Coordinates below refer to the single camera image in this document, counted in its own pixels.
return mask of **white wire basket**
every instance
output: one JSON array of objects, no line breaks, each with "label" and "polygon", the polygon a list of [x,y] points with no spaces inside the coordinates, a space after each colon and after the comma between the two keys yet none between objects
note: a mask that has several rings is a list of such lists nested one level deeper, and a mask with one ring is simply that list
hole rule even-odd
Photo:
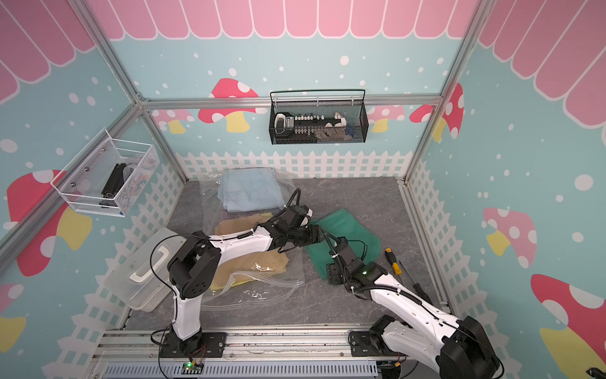
[{"label": "white wire basket", "polygon": [[[82,159],[83,152],[88,150],[89,145],[99,140],[96,148]],[[81,163],[67,173],[67,168],[77,159]],[[108,193],[106,184],[120,164],[126,165],[120,174],[124,184],[119,190]],[[154,145],[112,138],[104,129],[50,184],[76,212],[125,217],[158,165]]]}]

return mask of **screwdriver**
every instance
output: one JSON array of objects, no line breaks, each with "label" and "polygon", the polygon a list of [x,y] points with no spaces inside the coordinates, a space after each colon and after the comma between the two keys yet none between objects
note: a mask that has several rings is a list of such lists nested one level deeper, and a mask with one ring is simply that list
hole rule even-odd
[{"label": "screwdriver", "polygon": [[400,277],[400,283],[405,286],[404,280],[402,279],[402,270],[400,270],[398,262],[396,261],[396,255],[393,253],[393,251],[391,251],[391,249],[387,248],[385,249],[385,257],[387,258],[389,264],[391,264],[393,267],[393,273]]},{"label": "screwdriver", "polygon": [[429,296],[425,293],[425,291],[423,291],[423,287],[421,287],[421,285],[413,279],[413,277],[410,275],[410,272],[408,272],[408,270],[406,269],[406,267],[404,267],[402,262],[400,262],[400,266],[402,266],[402,268],[404,269],[404,272],[406,273],[406,275],[408,275],[408,278],[410,279],[410,281],[414,283],[413,288],[415,289],[415,292],[417,293],[417,295],[419,295],[420,298],[422,298],[423,300],[425,300],[426,302],[431,304],[431,299],[429,299]]}]

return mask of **box handle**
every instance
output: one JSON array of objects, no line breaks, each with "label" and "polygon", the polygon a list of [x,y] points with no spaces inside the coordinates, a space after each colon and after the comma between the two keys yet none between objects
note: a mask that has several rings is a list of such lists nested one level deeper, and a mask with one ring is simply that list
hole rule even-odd
[{"label": "box handle", "polygon": [[[162,253],[162,257],[160,259],[158,259],[158,262],[156,262],[156,264],[153,265],[154,271],[157,271],[160,268],[160,266],[162,265],[162,262],[164,262],[164,260],[166,258],[168,258],[168,256],[170,255],[170,250],[166,246],[160,246],[158,251],[160,253]],[[137,275],[136,272],[133,272],[132,274],[130,274],[130,279],[132,281],[134,281],[135,283],[141,283],[142,281],[147,280],[152,275],[153,275],[153,273],[152,273],[151,269],[148,272],[146,272],[145,275],[143,275],[143,276],[139,276],[139,275]]]}]

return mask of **green cloth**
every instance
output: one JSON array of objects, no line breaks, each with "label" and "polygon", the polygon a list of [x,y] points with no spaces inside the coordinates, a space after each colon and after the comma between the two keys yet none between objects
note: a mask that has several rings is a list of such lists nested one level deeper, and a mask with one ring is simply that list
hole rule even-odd
[{"label": "green cloth", "polygon": [[[374,261],[379,256],[379,252],[381,251],[381,240],[379,237],[361,226],[345,209],[339,209],[335,213],[326,216],[315,223],[320,225],[325,232],[330,233],[335,237],[344,236],[348,240],[364,241],[364,243],[368,245],[366,257],[364,259],[365,264]],[[359,257],[364,253],[364,245],[360,242],[351,242],[349,246]],[[320,277],[326,279],[328,277],[326,265],[334,262],[333,259],[330,258],[330,248],[326,241],[308,245],[305,249],[309,253],[311,262],[316,268],[316,271],[318,271],[318,274],[320,274]]]}]

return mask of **metal mesh basket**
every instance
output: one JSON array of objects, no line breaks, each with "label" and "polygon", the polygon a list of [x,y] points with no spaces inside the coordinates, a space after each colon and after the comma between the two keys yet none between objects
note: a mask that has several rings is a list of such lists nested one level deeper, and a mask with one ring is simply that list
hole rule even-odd
[{"label": "metal mesh basket", "polygon": [[368,118],[364,96],[365,90],[271,92],[271,143],[366,142]]},{"label": "metal mesh basket", "polygon": [[[154,145],[114,139],[107,131],[105,134],[107,136],[82,159],[83,152],[93,141],[99,140],[99,135],[93,138],[51,181],[51,185],[77,212],[125,217],[158,167],[158,155]],[[77,159],[81,163],[64,175]],[[108,193],[108,180],[121,164],[126,165],[126,171],[119,172],[118,183],[123,184],[115,192]]]}]

